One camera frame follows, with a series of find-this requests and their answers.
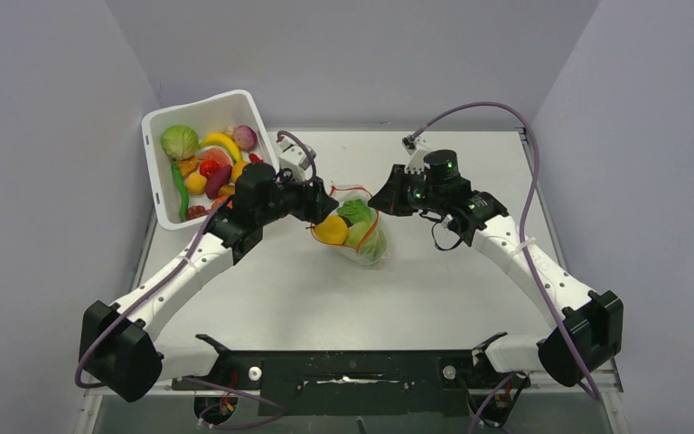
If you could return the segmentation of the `yellow pear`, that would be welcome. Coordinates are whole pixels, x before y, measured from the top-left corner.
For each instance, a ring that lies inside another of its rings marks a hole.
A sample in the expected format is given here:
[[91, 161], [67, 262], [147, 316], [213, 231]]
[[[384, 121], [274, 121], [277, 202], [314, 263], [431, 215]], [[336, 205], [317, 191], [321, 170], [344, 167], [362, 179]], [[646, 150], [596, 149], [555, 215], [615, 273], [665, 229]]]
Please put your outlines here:
[[349, 226], [342, 217], [333, 214], [316, 224], [312, 234], [323, 244], [343, 245], [349, 236]]

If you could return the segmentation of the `green lettuce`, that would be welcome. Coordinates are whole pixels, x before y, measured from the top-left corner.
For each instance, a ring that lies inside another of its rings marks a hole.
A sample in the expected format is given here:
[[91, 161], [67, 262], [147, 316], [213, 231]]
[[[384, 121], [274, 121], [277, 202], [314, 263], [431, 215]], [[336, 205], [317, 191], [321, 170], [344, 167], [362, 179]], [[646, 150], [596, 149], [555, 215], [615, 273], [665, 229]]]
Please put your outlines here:
[[380, 262], [388, 251], [388, 238], [380, 225], [377, 212], [362, 199], [344, 202], [337, 214], [349, 226], [349, 236], [343, 246], [361, 265], [372, 266]]

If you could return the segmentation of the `clear orange zip bag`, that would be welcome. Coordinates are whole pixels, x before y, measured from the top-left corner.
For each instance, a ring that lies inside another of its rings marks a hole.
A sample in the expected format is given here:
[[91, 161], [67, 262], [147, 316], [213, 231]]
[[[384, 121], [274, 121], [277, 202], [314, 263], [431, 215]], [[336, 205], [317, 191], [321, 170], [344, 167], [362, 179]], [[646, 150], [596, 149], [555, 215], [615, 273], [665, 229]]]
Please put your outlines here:
[[390, 236], [381, 214], [369, 206], [373, 194], [357, 184], [332, 184], [326, 192], [337, 207], [321, 223], [310, 225], [313, 238], [363, 267], [385, 262]]

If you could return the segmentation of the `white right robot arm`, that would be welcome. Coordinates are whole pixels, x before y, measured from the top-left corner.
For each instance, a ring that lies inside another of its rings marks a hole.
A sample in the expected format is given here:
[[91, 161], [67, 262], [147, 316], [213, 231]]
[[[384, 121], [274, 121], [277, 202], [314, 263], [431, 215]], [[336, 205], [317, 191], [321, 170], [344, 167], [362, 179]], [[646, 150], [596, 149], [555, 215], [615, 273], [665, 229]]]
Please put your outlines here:
[[572, 387], [620, 352], [624, 306], [614, 292], [599, 293], [572, 277], [522, 235], [502, 203], [460, 175], [455, 151], [415, 153], [414, 159], [415, 168], [392, 167], [370, 208], [443, 224], [498, 266], [552, 328], [546, 337], [501, 332], [476, 346], [476, 381], [493, 386], [510, 372], [544, 372]]

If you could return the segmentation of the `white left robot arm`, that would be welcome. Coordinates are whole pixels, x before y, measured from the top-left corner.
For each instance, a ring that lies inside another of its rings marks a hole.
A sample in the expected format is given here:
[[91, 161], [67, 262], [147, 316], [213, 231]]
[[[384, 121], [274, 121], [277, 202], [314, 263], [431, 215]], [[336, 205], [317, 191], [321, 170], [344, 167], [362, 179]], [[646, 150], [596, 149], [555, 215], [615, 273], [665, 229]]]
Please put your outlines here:
[[317, 224], [338, 207], [321, 178], [282, 181], [268, 164], [247, 165], [235, 193], [203, 221], [191, 243], [139, 288], [110, 305], [87, 308], [82, 319], [75, 381], [88, 373], [125, 401], [144, 397], [160, 381], [210, 373], [224, 347], [207, 335], [201, 346], [159, 348], [156, 341], [174, 315], [203, 287], [237, 265], [272, 222], [294, 216]]

